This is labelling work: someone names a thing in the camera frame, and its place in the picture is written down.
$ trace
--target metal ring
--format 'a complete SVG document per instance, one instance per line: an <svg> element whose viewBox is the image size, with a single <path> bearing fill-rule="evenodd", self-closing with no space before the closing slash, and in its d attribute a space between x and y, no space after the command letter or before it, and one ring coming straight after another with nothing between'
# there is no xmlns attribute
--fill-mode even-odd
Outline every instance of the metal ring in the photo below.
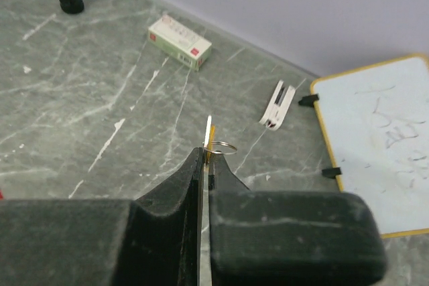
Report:
<svg viewBox="0 0 429 286"><path fill-rule="evenodd" d="M228 148L232 149L233 151L232 152L213 151L213 150L207 149L206 147L204 147L203 149L205 151L213 153L213 154L232 155L232 154L237 153L237 148L234 145L229 144L227 142L213 141L211 144L212 145L222 145L223 147L228 147Z"/></svg>

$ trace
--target black bracket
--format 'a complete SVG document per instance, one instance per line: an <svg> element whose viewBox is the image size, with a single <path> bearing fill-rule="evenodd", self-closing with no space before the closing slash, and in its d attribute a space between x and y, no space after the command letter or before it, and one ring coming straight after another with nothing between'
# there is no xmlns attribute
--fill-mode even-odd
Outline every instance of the black bracket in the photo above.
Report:
<svg viewBox="0 0 429 286"><path fill-rule="evenodd" d="M340 174L342 174L340 167L329 167L328 169L322 170L322 175L328 179L335 179L335 177Z"/></svg>
<svg viewBox="0 0 429 286"><path fill-rule="evenodd" d="M314 102L319 100L319 94L303 96L298 102L300 106L314 107Z"/></svg>

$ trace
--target gray marble surface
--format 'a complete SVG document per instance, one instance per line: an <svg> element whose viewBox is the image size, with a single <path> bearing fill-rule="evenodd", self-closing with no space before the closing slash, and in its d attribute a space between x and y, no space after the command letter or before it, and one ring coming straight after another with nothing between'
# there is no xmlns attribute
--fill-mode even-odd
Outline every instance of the gray marble surface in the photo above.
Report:
<svg viewBox="0 0 429 286"><path fill-rule="evenodd" d="M330 162L316 115L296 104L311 76L152 0L84 1L86 11L69 16L58 0L0 0L6 198L136 198L201 144L208 114L216 138L239 148L227 161L250 188L337 190L320 176ZM146 44L163 12L213 43L200 72ZM258 120L279 79L298 92L271 132ZM206 224L205 214L202 285L210 285ZM380 285L429 285L427 236L385 245L391 269Z"/></svg>

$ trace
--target small box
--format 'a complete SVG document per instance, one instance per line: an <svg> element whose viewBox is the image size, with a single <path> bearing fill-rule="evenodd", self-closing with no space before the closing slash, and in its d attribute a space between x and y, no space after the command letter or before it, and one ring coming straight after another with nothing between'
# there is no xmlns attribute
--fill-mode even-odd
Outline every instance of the small box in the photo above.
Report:
<svg viewBox="0 0 429 286"><path fill-rule="evenodd" d="M168 15L149 27L148 41L194 70L210 56L212 43Z"/></svg>

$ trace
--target wall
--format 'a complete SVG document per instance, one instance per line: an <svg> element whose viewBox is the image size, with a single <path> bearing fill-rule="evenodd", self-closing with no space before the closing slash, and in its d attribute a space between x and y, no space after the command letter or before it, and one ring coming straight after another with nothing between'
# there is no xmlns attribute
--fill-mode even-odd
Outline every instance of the wall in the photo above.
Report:
<svg viewBox="0 0 429 286"><path fill-rule="evenodd" d="M165 0L315 74L429 54L429 0Z"/></svg>

